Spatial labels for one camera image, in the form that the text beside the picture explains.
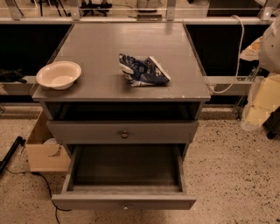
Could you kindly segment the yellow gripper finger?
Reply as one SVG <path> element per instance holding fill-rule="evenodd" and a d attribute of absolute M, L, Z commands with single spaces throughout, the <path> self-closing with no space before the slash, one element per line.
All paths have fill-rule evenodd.
<path fill-rule="evenodd" d="M 248 103 L 242 111 L 241 127 L 246 131 L 258 130 L 279 107 L 280 74 L 256 77 L 248 93 Z"/>

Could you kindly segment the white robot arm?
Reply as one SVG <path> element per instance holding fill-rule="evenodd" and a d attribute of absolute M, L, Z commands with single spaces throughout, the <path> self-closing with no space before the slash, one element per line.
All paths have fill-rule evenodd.
<path fill-rule="evenodd" d="M 264 34 L 241 52 L 242 60 L 259 60 L 259 66 L 269 76 L 255 83 L 248 94 L 241 127 L 247 131 L 260 128 L 280 107 L 280 17 L 269 26 Z"/>

